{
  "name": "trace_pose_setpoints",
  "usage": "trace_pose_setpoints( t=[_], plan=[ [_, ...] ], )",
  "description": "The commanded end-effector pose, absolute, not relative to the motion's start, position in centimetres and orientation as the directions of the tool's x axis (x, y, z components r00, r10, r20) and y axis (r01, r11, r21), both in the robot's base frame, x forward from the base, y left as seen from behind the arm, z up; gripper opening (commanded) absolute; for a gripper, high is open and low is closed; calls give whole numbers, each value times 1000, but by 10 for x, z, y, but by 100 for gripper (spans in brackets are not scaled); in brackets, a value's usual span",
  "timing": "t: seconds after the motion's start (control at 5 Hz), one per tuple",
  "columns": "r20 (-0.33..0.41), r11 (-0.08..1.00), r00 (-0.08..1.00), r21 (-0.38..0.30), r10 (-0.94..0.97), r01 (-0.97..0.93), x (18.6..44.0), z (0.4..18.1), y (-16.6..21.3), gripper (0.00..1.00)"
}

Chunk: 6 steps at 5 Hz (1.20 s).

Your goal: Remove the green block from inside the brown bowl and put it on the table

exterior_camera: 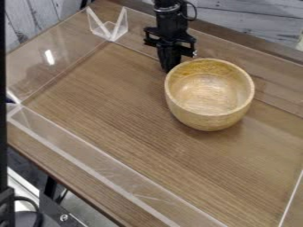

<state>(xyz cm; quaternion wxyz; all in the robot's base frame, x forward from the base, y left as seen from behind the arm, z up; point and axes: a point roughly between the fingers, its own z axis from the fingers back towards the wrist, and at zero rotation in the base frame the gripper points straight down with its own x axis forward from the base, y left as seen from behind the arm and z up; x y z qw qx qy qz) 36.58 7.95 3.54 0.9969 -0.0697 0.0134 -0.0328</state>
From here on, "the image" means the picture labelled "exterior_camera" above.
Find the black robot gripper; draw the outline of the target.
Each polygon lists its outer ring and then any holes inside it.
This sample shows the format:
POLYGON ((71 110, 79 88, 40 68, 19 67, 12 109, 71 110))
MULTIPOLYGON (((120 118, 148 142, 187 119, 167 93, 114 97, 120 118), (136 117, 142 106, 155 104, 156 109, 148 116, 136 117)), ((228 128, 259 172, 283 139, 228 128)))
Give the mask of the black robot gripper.
POLYGON ((159 61, 164 71, 180 64, 182 56, 194 57, 196 39, 188 34, 186 7, 155 7, 156 26, 146 27, 144 43, 158 49, 159 61))

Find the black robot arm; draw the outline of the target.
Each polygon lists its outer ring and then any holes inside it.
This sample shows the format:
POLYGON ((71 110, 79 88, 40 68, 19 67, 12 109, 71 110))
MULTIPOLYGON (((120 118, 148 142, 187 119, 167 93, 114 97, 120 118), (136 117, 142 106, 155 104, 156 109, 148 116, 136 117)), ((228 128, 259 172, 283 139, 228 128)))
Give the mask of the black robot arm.
POLYGON ((196 39, 188 34, 188 22, 196 20, 196 7, 187 0, 154 0, 156 26, 143 29, 144 44, 158 49, 162 69, 168 73, 182 56, 196 55, 196 39))

